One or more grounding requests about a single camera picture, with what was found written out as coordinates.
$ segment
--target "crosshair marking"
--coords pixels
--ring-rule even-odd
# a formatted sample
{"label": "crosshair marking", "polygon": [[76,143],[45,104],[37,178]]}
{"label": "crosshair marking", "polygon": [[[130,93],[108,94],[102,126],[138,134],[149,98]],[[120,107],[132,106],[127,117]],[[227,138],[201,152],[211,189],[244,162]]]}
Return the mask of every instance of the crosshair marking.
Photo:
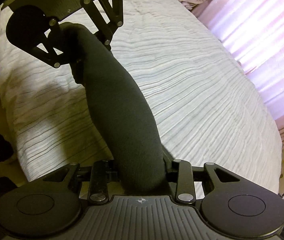
{"label": "crosshair marking", "polygon": [[144,203],[147,200],[145,198],[139,198],[137,201],[140,202],[140,203]]}

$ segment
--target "grooved rubber surface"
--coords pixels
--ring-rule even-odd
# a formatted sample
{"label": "grooved rubber surface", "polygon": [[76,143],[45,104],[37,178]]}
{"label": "grooved rubber surface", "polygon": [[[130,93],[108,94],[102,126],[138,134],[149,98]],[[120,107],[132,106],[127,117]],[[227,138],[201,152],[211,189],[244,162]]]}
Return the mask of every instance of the grooved rubber surface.
{"label": "grooved rubber surface", "polygon": [[192,207],[176,205],[168,196],[143,199],[114,196],[106,205],[89,208],[77,225],[50,240],[228,239],[208,228]]}

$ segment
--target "black circular pad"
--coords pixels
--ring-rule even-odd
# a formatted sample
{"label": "black circular pad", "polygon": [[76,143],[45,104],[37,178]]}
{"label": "black circular pad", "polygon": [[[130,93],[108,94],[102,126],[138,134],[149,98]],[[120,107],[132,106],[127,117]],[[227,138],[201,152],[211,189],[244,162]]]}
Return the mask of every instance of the black circular pad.
{"label": "black circular pad", "polygon": [[216,187],[203,199],[200,212],[207,223],[229,237],[272,236],[284,225],[284,201],[252,182]]}
{"label": "black circular pad", "polygon": [[43,11],[33,5],[25,5],[14,11],[6,25],[6,36],[10,43],[20,49],[31,49],[41,41],[49,29]]}
{"label": "black circular pad", "polygon": [[48,212],[54,206],[54,199],[43,194],[33,194],[21,198],[17,209],[26,215],[40,215]]}
{"label": "black circular pad", "polygon": [[55,187],[29,183],[3,195],[0,225],[8,234],[27,239],[49,237],[68,228],[80,216],[81,204],[72,191]]}
{"label": "black circular pad", "polygon": [[239,195],[229,200],[229,208],[238,215],[253,217],[265,210],[265,203],[255,196]]}

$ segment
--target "white bedspread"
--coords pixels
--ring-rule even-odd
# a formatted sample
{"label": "white bedspread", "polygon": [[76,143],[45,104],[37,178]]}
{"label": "white bedspread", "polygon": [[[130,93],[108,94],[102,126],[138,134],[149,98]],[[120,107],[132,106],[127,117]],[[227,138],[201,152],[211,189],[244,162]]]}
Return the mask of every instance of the white bedspread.
{"label": "white bedspread", "polygon": [[[11,45],[11,14],[0,13],[0,95],[28,180],[109,156],[70,67],[54,69]],[[215,162],[277,193],[279,132],[221,43],[177,0],[124,0],[124,14],[112,52],[141,88],[165,147],[193,166]],[[67,21],[96,30],[84,10]]]}

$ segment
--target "pink curtain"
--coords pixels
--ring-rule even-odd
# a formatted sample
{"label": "pink curtain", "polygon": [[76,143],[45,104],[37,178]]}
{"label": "pink curtain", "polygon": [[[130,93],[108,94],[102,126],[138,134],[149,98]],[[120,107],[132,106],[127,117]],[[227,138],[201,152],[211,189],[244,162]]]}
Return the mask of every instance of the pink curtain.
{"label": "pink curtain", "polygon": [[211,0],[192,13],[255,84],[284,149],[284,0]]}

